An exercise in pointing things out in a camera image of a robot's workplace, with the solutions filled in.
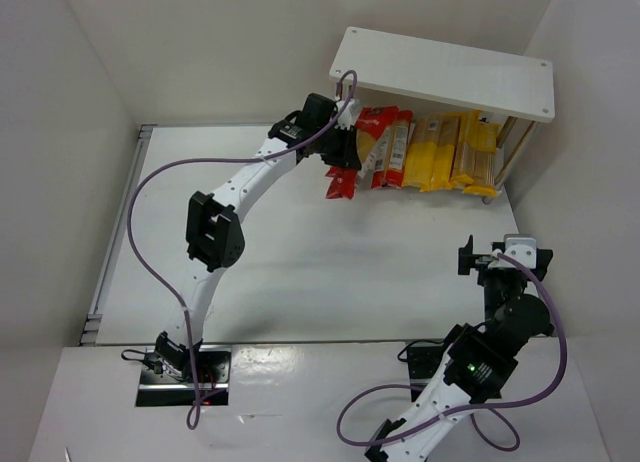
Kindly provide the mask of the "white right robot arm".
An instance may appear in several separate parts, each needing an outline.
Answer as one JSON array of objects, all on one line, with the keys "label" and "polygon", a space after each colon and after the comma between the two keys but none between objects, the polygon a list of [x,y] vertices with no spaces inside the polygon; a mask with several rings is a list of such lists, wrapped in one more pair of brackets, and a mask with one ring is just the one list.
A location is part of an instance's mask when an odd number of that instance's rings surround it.
[{"label": "white right robot arm", "polygon": [[489,254],[473,252],[473,241],[458,250],[458,273],[477,272],[484,290],[485,320],[476,326],[456,325],[444,341],[433,377],[409,409],[385,421],[365,451],[369,461],[425,461],[466,411],[501,397],[500,391],[517,366],[516,355],[533,337],[550,335],[553,325],[541,298],[525,292],[529,279],[503,254],[543,279],[553,252],[537,247],[529,235],[509,234],[492,244]]}]

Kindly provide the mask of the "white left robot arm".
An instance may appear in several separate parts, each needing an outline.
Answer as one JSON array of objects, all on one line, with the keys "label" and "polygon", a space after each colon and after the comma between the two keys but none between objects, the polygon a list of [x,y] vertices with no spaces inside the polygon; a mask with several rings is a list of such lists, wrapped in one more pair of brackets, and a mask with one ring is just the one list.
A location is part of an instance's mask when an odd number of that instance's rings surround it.
[{"label": "white left robot arm", "polygon": [[163,285],[177,297],[179,312],[157,337],[154,352],[178,380],[195,377],[204,322],[225,271],[245,249],[242,223],[256,202],[306,157],[351,168],[356,160],[357,101],[310,94],[303,108],[274,124],[254,156],[238,159],[239,170],[217,189],[193,193],[185,239],[188,271],[182,287]]}]

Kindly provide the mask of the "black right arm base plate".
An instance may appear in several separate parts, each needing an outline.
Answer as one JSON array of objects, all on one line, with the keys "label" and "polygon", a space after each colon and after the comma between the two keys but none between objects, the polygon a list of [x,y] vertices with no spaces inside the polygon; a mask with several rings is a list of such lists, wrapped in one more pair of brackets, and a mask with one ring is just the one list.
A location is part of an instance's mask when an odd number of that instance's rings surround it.
[{"label": "black right arm base plate", "polygon": [[411,401],[415,402],[437,371],[444,353],[440,340],[418,339],[409,342],[396,355],[408,367]]}]

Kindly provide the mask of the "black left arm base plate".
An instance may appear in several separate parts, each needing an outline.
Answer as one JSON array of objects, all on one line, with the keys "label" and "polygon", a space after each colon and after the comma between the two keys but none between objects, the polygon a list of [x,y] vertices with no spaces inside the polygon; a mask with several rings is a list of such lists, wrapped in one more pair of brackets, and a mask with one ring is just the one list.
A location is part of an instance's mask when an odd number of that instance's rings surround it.
[{"label": "black left arm base plate", "polygon": [[[202,345],[197,356],[199,390],[205,397],[203,405],[226,406],[229,397],[231,349],[224,346]],[[145,350],[140,372],[135,406],[189,407],[195,401],[191,376],[178,380],[167,369],[159,368],[159,359],[152,348]]]}]

